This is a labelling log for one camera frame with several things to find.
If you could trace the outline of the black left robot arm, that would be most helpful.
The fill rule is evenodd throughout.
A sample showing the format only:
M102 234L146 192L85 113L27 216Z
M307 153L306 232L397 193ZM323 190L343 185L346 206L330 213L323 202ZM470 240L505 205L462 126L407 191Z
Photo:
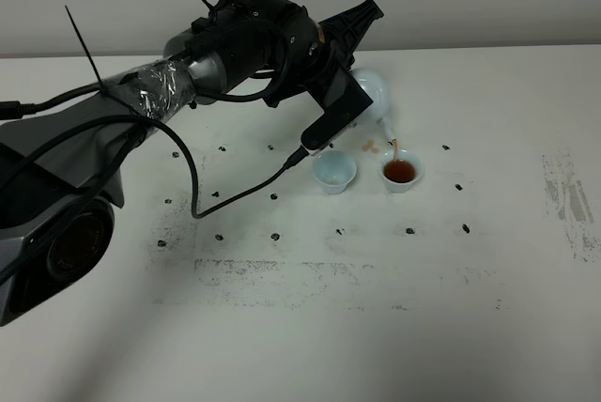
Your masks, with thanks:
M99 263L124 203L121 164L182 108L250 102L234 89L263 78L257 97L268 106L307 93L322 110L284 169L326 148L371 105L350 69L382 15L373 0L320 22L288 0L219 0L158 61L39 105L3 103L2 323Z

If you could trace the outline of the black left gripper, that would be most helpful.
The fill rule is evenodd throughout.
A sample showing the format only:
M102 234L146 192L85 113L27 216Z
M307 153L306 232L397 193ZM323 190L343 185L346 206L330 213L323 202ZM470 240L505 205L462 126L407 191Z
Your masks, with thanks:
M308 93L322 109L328 109L328 90L339 70L354 63L354 52L373 22L384 17L374 0L365 0L354 8L320 23L313 22L314 34L302 58L290 66L283 83L264 101L275 108L283 100Z

